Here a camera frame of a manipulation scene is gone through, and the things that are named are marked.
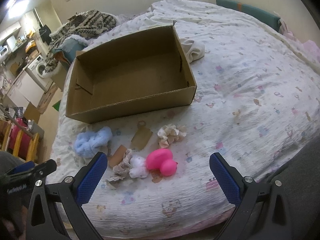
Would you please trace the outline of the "white kitchen cabinet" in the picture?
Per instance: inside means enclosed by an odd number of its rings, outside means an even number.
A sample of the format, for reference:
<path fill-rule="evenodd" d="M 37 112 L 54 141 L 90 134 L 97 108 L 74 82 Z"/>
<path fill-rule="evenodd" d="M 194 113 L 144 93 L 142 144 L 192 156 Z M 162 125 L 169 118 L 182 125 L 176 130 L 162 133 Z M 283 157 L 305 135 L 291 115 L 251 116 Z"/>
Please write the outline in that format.
<path fill-rule="evenodd" d="M 38 107 L 43 95 L 44 90 L 23 71 L 10 86 L 6 97 L 14 106 L 27 108 L 29 103 Z"/>

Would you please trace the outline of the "cream ruffled scrunchie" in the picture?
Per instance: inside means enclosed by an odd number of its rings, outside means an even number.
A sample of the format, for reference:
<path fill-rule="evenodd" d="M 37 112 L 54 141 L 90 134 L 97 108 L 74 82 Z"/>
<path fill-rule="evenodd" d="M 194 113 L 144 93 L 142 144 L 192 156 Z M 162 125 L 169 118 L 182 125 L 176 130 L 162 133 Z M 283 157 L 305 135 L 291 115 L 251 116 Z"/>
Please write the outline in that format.
<path fill-rule="evenodd" d="M 187 136 L 186 126 L 168 124 L 161 127 L 157 132 L 160 148 L 168 148 L 173 142 L 182 141 Z"/>

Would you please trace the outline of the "teal fleece-lined jacket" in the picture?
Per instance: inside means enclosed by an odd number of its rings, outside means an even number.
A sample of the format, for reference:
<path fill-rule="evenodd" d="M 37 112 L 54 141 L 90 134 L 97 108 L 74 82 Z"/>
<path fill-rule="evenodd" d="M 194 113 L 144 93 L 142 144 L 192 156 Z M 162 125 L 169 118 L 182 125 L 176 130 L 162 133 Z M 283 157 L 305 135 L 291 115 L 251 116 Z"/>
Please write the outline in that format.
<path fill-rule="evenodd" d="M 76 52 L 82 51 L 89 45 L 89 41 L 79 35 L 71 35 L 67 37 L 61 45 L 53 50 L 54 59 L 59 61 L 65 70 L 76 58 Z"/>

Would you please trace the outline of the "cream folded cloth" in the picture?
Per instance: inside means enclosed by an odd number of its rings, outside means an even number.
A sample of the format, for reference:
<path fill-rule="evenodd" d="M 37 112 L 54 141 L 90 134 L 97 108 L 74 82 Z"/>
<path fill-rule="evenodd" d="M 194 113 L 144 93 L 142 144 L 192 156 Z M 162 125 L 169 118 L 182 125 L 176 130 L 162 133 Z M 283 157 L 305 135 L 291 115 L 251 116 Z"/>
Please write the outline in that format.
<path fill-rule="evenodd" d="M 180 43 L 185 53 L 185 57 L 189 63 L 204 57 L 205 45 L 202 42 L 188 38 L 181 38 Z"/>

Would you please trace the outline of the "teal bolster cushion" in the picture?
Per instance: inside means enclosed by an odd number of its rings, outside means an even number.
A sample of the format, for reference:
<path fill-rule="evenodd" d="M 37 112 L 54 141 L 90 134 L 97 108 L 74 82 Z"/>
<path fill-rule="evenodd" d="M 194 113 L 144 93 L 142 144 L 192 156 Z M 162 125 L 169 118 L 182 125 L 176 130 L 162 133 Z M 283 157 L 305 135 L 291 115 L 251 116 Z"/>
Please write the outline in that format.
<path fill-rule="evenodd" d="M 233 0 L 216 0 L 216 4 L 224 8 L 233 9 L 248 14 L 268 25 L 275 31 L 279 31 L 280 29 L 281 22 L 279 16 L 266 12 L 252 5 L 243 4 Z"/>

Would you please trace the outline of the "brown paper hang tag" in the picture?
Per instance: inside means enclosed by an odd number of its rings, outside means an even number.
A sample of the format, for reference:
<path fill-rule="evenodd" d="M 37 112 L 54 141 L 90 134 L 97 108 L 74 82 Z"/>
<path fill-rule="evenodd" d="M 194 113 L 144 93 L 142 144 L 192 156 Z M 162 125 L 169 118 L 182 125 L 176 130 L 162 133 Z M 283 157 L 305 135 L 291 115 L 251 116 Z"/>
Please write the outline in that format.
<path fill-rule="evenodd" d="M 151 129 L 147 128 L 145 121 L 139 121 L 137 124 L 137 131 L 133 138 L 131 139 L 131 145 L 136 149 L 141 151 L 149 142 L 153 135 Z"/>

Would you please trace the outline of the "white patterned bed quilt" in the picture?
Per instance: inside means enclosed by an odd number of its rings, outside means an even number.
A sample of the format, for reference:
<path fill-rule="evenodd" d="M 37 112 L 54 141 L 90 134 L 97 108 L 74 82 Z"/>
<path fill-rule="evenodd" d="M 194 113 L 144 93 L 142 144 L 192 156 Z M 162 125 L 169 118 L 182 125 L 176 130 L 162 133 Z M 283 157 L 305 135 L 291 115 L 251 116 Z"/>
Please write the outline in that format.
<path fill-rule="evenodd" d="M 292 159 L 319 133 L 319 62 L 268 25 L 242 12 L 188 1 L 155 2 L 146 13 L 89 43 L 89 49 L 137 31 L 174 24 L 179 38 L 204 45 L 191 64 L 197 90 L 191 105 L 93 125 L 67 118 L 62 97 L 51 157 L 57 170 L 47 183 L 73 176 L 88 163 L 73 150 L 86 130 L 112 129 L 112 154 L 128 145 L 140 126 L 157 133 L 168 124 L 186 136 L 170 148 L 178 166 L 168 178 L 112 183 L 108 168 L 84 211 L 105 239 L 166 239 L 225 221 L 227 202 L 210 168 L 219 152 L 243 175 L 259 180 Z"/>

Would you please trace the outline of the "patterned knit blanket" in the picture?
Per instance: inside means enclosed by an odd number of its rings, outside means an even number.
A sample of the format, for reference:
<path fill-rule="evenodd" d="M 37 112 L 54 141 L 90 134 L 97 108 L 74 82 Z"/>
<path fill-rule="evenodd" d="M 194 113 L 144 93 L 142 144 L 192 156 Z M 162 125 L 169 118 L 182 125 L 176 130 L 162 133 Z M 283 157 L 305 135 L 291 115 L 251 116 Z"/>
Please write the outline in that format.
<path fill-rule="evenodd" d="M 67 23 L 50 34 L 52 40 L 45 59 L 44 76 L 52 77 L 56 74 L 58 60 L 54 54 L 67 39 L 76 38 L 81 44 L 88 46 L 88 40 L 98 37 L 106 31 L 111 31 L 117 24 L 116 16 L 95 9 L 75 14 L 69 18 Z"/>

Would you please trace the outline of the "open brown cardboard box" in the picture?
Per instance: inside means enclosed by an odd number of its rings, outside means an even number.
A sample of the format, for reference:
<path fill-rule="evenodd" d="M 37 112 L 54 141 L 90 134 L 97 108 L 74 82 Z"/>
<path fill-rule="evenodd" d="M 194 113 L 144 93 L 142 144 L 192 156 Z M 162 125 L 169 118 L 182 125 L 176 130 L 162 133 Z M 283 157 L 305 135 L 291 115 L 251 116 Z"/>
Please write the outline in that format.
<path fill-rule="evenodd" d="M 66 116 L 93 124 L 188 106 L 196 89 L 175 28 L 151 28 L 77 53 Z"/>

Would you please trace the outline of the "yellow wooden chair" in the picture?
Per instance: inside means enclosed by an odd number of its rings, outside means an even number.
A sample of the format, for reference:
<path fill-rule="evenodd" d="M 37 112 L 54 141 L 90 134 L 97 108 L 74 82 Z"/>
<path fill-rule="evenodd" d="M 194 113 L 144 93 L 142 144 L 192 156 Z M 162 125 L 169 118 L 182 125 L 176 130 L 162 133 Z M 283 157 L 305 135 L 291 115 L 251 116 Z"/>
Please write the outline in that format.
<path fill-rule="evenodd" d="M 1 120 L 1 150 L 23 161 L 37 162 L 39 133 L 28 135 L 12 122 Z"/>

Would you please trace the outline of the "white washing machine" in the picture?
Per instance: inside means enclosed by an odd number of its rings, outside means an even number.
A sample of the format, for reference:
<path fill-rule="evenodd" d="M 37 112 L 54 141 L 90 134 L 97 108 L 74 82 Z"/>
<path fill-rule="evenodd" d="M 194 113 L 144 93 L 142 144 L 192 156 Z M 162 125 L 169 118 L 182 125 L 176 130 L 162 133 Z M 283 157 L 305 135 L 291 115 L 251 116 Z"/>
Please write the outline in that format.
<path fill-rule="evenodd" d="M 42 55 L 38 55 L 28 64 L 25 69 L 29 76 L 39 85 L 46 93 L 50 89 L 53 81 L 51 78 L 44 77 L 45 61 Z"/>

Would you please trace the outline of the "light blue fluffy scrunchie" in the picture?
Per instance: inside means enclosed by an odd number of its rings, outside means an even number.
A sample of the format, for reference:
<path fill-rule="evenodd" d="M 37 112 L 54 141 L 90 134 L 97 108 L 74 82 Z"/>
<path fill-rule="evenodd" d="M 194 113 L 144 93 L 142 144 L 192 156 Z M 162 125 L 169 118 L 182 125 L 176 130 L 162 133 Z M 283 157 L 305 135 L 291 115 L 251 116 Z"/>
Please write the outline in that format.
<path fill-rule="evenodd" d="M 112 131 L 107 126 L 97 132 L 86 131 L 79 133 L 74 143 L 74 151 L 80 157 L 93 158 L 102 147 L 108 145 L 112 137 Z"/>

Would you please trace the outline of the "beige brown scrunchie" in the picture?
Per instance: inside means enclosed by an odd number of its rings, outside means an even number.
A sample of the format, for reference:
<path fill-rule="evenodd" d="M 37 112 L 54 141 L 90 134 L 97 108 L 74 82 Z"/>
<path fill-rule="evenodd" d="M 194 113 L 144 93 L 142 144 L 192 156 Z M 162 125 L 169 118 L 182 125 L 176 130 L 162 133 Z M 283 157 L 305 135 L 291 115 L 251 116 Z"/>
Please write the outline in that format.
<path fill-rule="evenodd" d="M 110 187 L 116 188 L 129 175 L 131 158 L 132 150 L 129 148 L 125 151 L 122 161 L 112 168 L 113 175 L 106 180 Z"/>

